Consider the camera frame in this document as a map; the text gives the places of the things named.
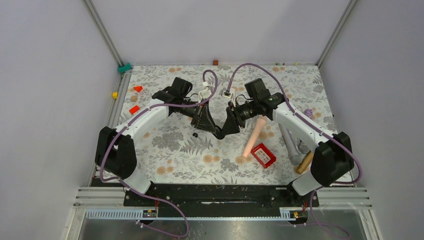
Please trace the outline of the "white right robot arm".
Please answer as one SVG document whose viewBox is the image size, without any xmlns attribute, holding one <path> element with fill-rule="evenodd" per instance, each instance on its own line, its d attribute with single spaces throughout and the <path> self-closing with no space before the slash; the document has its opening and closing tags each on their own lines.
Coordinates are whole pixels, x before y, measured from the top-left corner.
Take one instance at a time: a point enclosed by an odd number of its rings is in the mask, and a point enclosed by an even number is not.
<svg viewBox="0 0 424 240">
<path fill-rule="evenodd" d="M 308 119 L 283 93 L 271 94 L 260 78 L 245 84 L 245 89 L 252 100 L 244 104 L 228 102 L 222 136 L 239 133 L 246 120 L 261 115 L 287 128 L 313 152 L 310 171 L 289 184 L 286 198 L 291 205 L 301 205 L 308 193 L 330 186 L 354 168 L 351 140 L 346 133 L 333 133 Z"/>
</svg>

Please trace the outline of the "black earbud charging case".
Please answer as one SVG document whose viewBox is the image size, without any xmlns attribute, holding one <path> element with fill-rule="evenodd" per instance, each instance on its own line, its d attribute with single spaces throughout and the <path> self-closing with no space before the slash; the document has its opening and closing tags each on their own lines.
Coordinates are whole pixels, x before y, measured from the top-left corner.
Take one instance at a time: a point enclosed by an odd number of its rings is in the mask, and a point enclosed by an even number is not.
<svg viewBox="0 0 424 240">
<path fill-rule="evenodd" d="M 225 135 L 222 133 L 222 130 L 221 129 L 218 129 L 218 128 L 215 130 L 215 132 L 213 133 L 213 135 L 218 140 L 222 140 L 225 137 Z"/>
</svg>

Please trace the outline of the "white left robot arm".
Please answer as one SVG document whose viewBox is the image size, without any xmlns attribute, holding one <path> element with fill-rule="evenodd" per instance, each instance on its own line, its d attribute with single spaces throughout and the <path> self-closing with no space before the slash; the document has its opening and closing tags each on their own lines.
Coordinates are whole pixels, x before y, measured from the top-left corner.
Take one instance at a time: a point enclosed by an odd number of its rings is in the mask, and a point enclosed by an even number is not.
<svg viewBox="0 0 424 240">
<path fill-rule="evenodd" d="M 207 82 L 198 93 L 197 102 L 186 96 L 192 90 L 192 83 L 175 78 L 172 85 L 156 92 L 147 107 L 138 110 L 124 123 L 110 128 L 104 127 L 98 137 L 95 163 L 101 171 L 106 170 L 121 180 L 123 185 L 136 192 L 136 199 L 144 206 L 152 204 L 155 192 L 151 181 L 137 168 L 136 146 L 142 136 L 172 113 L 193 117 L 195 110 L 204 107 L 213 97 L 216 89 L 210 89 Z"/>
</svg>

